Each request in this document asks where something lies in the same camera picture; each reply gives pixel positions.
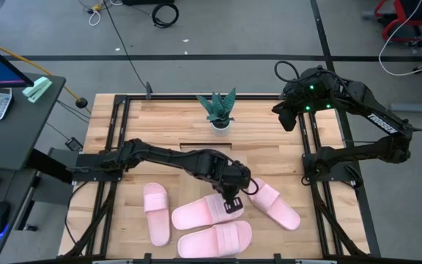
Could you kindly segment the black desk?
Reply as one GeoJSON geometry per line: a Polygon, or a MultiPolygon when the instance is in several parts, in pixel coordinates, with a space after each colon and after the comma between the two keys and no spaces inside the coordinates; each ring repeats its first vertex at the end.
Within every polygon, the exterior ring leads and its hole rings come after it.
{"type": "Polygon", "coordinates": [[[6,229],[0,234],[0,254],[37,174],[26,163],[66,83],[61,76],[49,79],[51,87],[36,103],[14,89],[10,110],[0,120],[0,202],[10,204],[6,229]]]}

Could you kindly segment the pink slide sandal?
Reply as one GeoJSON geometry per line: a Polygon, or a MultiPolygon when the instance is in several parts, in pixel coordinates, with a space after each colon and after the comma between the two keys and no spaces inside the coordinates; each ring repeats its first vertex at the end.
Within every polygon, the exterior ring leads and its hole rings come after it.
{"type": "Polygon", "coordinates": [[[251,240],[248,222],[231,221],[182,236],[177,251],[182,258],[226,257],[245,251],[251,240]]]}
{"type": "Polygon", "coordinates": [[[248,198],[261,212],[286,230],[296,230],[300,225],[300,216],[282,198],[279,191],[259,178],[249,186],[248,198]]]}
{"type": "Polygon", "coordinates": [[[167,245],[171,237],[167,191],[158,183],[148,183],[143,189],[143,202],[151,243],[167,245]]]}
{"type": "Polygon", "coordinates": [[[172,212],[172,224],[178,230],[189,230],[231,221],[243,215],[244,208],[227,213],[224,202],[220,194],[211,194],[183,205],[172,212]]]}

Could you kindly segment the red wheeled cart base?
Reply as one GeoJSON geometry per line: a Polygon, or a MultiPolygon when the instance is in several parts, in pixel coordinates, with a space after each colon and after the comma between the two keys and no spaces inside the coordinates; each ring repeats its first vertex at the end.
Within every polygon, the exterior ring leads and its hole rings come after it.
{"type": "Polygon", "coordinates": [[[393,13],[381,13],[387,0],[380,0],[374,17],[384,26],[382,38],[388,42],[422,47],[422,0],[393,0],[393,13]]]}

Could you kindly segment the black aluminium table frame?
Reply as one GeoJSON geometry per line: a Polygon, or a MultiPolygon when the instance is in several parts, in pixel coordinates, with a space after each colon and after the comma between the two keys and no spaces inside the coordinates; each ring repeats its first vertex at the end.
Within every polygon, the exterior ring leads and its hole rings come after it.
{"type": "MultiPolygon", "coordinates": [[[[244,94],[234,105],[229,134],[216,136],[207,113],[194,96],[157,95],[154,99],[122,98],[99,94],[95,98],[84,149],[96,153],[115,148],[121,139],[139,138],[158,147],[189,151],[213,148],[241,161],[255,178],[277,190],[299,215],[296,230],[285,230],[245,199],[242,220],[251,225],[253,237],[244,258],[320,258],[324,253],[346,254],[347,249],[331,228],[319,230],[311,189],[301,182],[302,155],[319,145],[342,147],[336,113],[320,111],[305,116],[306,129],[286,132],[272,108],[278,96],[244,94]]],[[[94,253],[112,259],[137,259],[151,254],[155,259],[174,259],[182,230],[172,229],[165,246],[154,246],[149,237],[143,207],[143,189],[158,183],[167,191],[171,209],[212,193],[208,183],[180,169],[143,162],[125,173],[116,186],[111,215],[105,217],[91,240],[94,253]]]]}

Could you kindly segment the green striped artificial plant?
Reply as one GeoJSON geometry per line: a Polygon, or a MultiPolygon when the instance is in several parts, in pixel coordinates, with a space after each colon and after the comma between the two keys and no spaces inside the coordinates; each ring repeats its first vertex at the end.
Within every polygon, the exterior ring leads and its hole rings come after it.
{"type": "Polygon", "coordinates": [[[231,121],[234,121],[234,118],[230,117],[230,114],[234,107],[236,96],[236,88],[233,88],[224,97],[220,93],[213,92],[211,94],[211,100],[207,100],[201,95],[197,95],[196,98],[207,111],[207,120],[216,128],[226,128],[230,125],[231,121]]]}

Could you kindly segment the black power adapter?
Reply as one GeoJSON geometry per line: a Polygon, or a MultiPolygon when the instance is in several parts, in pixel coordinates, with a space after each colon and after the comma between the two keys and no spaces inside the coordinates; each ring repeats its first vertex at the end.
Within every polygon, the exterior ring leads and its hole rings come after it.
{"type": "Polygon", "coordinates": [[[71,151],[81,153],[83,151],[84,146],[75,138],[69,138],[64,145],[71,151]]]}

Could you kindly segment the white plant pot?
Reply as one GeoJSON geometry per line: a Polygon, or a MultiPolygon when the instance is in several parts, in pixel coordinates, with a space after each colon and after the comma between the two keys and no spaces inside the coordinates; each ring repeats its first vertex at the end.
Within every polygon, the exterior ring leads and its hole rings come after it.
{"type": "Polygon", "coordinates": [[[216,120],[211,123],[212,132],[216,136],[227,136],[231,129],[232,120],[216,120]]]}

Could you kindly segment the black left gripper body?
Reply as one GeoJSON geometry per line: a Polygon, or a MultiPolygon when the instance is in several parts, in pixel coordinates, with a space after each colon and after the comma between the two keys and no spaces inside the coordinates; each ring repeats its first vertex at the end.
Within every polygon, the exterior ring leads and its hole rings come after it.
{"type": "Polygon", "coordinates": [[[233,200],[241,189],[247,189],[251,182],[250,169],[238,160],[218,156],[212,166],[212,187],[225,200],[233,200]]]}

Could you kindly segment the mint green stapler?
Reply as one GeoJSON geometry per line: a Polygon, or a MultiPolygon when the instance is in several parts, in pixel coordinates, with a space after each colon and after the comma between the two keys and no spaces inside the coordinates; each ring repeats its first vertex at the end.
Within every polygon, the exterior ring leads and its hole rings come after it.
{"type": "Polygon", "coordinates": [[[40,77],[34,82],[33,87],[27,87],[23,90],[23,95],[27,97],[29,102],[36,103],[49,89],[52,83],[53,82],[48,78],[40,77]]]}

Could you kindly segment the black box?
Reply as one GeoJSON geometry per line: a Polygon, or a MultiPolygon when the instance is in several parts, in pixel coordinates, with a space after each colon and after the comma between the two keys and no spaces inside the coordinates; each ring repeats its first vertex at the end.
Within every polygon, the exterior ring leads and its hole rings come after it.
{"type": "Polygon", "coordinates": [[[123,4],[128,6],[145,4],[173,4],[175,0],[122,0],[123,4]]]}

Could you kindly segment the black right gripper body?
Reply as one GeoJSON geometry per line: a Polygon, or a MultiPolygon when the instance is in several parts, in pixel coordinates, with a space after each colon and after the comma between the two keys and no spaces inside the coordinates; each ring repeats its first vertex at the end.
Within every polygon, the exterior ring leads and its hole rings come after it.
{"type": "Polygon", "coordinates": [[[278,115],[278,120],[285,131],[293,131],[296,125],[296,117],[304,111],[303,104],[308,97],[308,86],[306,84],[288,83],[283,89],[280,98],[286,101],[286,110],[278,115]]]}

